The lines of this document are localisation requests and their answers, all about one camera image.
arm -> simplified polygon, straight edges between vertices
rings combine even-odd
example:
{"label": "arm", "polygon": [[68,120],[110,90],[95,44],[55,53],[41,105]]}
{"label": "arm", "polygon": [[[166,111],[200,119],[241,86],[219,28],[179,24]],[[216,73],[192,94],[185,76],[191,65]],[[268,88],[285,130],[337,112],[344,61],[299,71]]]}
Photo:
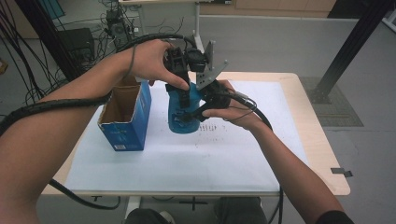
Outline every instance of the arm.
{"label": "arm", "polygon": [[[163,66],[169,43],[137,46],[132,75],[189,86]],[[103,59],[81,77],[41,101],[104,96],[128,71],[132,50]],[[75,146],[97,107],[53,110],[21,119],[0,136],[0,218],[3,223],[38,223],[35,203]]]}
{"label": "arm", "polygon": [[[229,89],[232,88],[228,82],[223,84]],[[230,108],[206,110],[203,115],[235,119],[247,113],[246,110],[237,107],[240,108],[241,105],[232,100]],[[279,184],[306,223],[315,223],[328,211],[343,211],[343,207],[324,182],[300,161],[260,118],[249,114],[235,119],[233,123],[250,131],[256,138]]]}

blue container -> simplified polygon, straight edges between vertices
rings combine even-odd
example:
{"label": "blue container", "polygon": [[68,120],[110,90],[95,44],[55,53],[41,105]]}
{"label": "blue container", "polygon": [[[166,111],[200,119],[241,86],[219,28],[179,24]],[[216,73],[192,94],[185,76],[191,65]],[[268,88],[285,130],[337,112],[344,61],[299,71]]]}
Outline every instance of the blue container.
{"label": "blue container", "polygon": [[98,120],[99,128],[116,151],[145,147],[151,94],[147,81],[140,86],[118,86]]}
{"label": "blue container", "polygon": [[186,108],[180,107],[180,101],[176,91],[169,91],[169,108],[168,108],[168,123],[169,129],[174,133],[194,133],[198,130],[200,121],[192,119],[190,121],[181,120],[186,113],[190,113],[198,109],[199,102],[202,99],[201,94],[195,87],[195,84],[190,84],[190,106]]}

person's right hand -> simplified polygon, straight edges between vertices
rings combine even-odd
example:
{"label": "person's right hand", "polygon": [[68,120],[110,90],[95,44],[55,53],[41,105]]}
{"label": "person's right hand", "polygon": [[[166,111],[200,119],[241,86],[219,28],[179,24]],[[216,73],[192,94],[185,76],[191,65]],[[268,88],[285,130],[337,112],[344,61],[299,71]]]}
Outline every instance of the person's right hand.
{"label": "person's right hand", "polygon": [[[231,83],[227,80],[219,81],[229,92],[235,92]],[[253,113],[249,108],[239,104],[235,100],[231,100],[228,108],[225,109],[207,109],[202,113],[207,118],[222,118],[231,123],[240,126],[246,130],[250,130],[255,124],[262,123],[262,120]]]}
{"label": "person's right hand", "polygon": [[132,54],[135,51],[132,71],[129,71],[130,74],[126,74],[126,78],[131,78],[131,75],[133,75],[134,77],[141,77],[149,80],[150,84],[155,80],[161,80],[187,91],[189,89],[189,84],[186,83],[183,78],[169,72],[163,65],[164,53],[167,49],[173,47],[174,46],[168,42],[155,39],[135,46],[135,50],[127,49],[118,53],[124,61],[124,67],[127,68],[131,65],[131,59],[133,58]]}

whiteboard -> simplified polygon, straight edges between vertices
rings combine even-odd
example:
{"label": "whiteboard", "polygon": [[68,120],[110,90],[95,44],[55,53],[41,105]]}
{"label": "whiteboard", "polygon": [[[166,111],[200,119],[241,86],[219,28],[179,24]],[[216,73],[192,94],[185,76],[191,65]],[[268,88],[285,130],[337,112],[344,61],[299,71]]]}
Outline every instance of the whiteboard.
{"label": "whiteboard", "polygon": [[[232,81],[256,101],[274,132],[305,164],[307,159],[277,82]],[[65,185],[73,191],[131,194],[249,194],[279,191],[250,132],[223,119],[207,119],[195,133],[172,133],[164,83],[150,88],[152,103],[143,151],[116,152],[97,126],[99,107],[77,146]]]}

cardboard box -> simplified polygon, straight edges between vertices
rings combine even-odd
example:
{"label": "cardboard box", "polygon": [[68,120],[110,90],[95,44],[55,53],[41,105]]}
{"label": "cardboard box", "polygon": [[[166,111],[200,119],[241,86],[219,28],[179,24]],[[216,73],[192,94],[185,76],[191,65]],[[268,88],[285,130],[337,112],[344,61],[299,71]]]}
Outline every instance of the cardboard box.
{"label": "cardboard box", "polygon": [[122,81],[113,89],[98,125],[116,151],[137,151],[145,147],[151,94],[149,84]]}

